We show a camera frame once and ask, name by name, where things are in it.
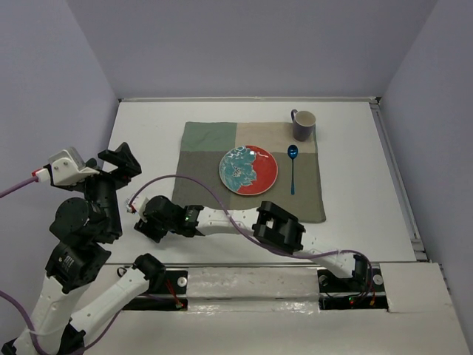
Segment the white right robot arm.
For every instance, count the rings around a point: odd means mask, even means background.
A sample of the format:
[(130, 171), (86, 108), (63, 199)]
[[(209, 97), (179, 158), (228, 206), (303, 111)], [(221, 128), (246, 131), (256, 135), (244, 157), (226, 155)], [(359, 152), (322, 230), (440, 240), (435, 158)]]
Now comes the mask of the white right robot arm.
[(307, 234), (295, 215), (269, 201), (258, 208), (226, 210), (181, 207), (164, 196), (135, 197), (128, 202), (127, 212), (140, 216), (135, 230), (156, 243), (170, 233), (184, 237), (241, 234), (273, 254), (319, 263), (347, 289), (372, 285), (372, 265), (364, 254), (323, 243)]

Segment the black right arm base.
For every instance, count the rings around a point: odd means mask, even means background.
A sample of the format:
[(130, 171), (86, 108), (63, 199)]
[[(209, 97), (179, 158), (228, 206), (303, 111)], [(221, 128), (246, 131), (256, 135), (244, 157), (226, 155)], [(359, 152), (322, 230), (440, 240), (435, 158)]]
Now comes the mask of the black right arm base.
[(389, 308), (380, 268), (373, 269), (374, 278), (369, 291), (352, 279), (338, 279), (327, 269), (317, 271), (319, 307), (322, 311), (368, 310)]

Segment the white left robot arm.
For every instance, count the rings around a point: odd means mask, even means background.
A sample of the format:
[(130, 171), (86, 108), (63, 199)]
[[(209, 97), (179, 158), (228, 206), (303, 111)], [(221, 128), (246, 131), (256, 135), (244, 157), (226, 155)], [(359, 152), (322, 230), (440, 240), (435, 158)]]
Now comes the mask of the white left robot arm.
[(21, 335), (2, 346), (3, 354), (83, 354), (95, 343), (90, 337), (135, 297), (163, 285), (166, 267), (150, 254), (140, 255), (108, 290), (80, 311), (75, 307), (94, 282), (111, 253), (103, 248), (123, 232), (117, 190), (142, 170), (127, 143), (106, 149), (98, 158), (115, 166), (105, 172), (94, 158), (85, 161), (73, 147), (51, 156), (31, 178), (14, 186), (50, 182), (51, 186), (82, 193), (57, 209), (50, 232), (58, 239), (45, 267), (40, 296), (31, 314), (11, 296), (26, 322)]

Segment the red floral plate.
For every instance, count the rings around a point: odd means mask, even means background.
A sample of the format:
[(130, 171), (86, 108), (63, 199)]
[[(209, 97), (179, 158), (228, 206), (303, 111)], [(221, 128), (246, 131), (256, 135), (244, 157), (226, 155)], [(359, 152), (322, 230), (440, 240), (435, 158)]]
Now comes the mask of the red floral plate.
[(219, 175), (223, 185), (234, 194), (257, 196), (275, 184), (278, 164), (270, 152), (259, 146), (238, 146), (222, 157)]

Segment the blue metallic spoon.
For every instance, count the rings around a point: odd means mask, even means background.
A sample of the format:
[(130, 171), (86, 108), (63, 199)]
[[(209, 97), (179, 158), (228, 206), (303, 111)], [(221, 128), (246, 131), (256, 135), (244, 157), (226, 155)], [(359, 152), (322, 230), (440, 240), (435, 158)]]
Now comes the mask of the blue metallic spoon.
[(299, 153), (299, 149), (297, 145), (291, 144), (287, 148), (287, 155), (291, 160), (291, 186), (290, 186), (290, 193), (295, 195), (295, 176), (294, 176), (294, 167), (295, 167), (295, 159), (297, 158)]

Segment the purple mug cream inside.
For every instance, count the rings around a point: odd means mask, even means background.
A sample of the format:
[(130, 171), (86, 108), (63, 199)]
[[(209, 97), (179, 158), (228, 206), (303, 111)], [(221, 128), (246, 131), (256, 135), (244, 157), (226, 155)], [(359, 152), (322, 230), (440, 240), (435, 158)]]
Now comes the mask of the purple mug cream inside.
[(297, 141), (306, 141), (313, 134), (316, 117), (308, 111), (293, 109), (290, 112), (293, 124), (293, 138)]

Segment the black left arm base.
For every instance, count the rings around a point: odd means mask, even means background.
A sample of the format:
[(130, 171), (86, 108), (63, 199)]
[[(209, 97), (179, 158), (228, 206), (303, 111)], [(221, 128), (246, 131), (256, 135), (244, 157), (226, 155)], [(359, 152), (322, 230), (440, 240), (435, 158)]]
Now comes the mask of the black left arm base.
[(143, 254), (129, 266), (120, 266), (116, 273), (123, 277), (129, 269), (139, 269), (149, 278), (149, 287), (141, 295), (130, 301), (127, 311), (186, 311), (188, 299), (188, 272), (171, 269), (151, 254)]

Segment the green beige patchwork cloth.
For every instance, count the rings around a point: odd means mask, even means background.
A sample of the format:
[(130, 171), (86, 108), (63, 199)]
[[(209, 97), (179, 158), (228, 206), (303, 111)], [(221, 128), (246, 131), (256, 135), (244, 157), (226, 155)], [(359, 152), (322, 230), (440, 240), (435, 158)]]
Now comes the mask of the green beige patchwork cloth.
[[(291, 160), (289, 145), (299, 149), (295, 159), (295, 195), (290, 193)], [(224, 154), (244, 146), (259, 146), (270, 152), (278, 164), (278, 177), (271, 189), (257, 196), (236, 195), (220, 180), (219, 164)], [(293, 138), (291, 123), (198, 123), (185, 124), (172, 201), (181, 206), (204, 205), (218, 209), (252, 209), (271, 201), (303, 223), (326, 220), (316, 138), (303, 142)]]

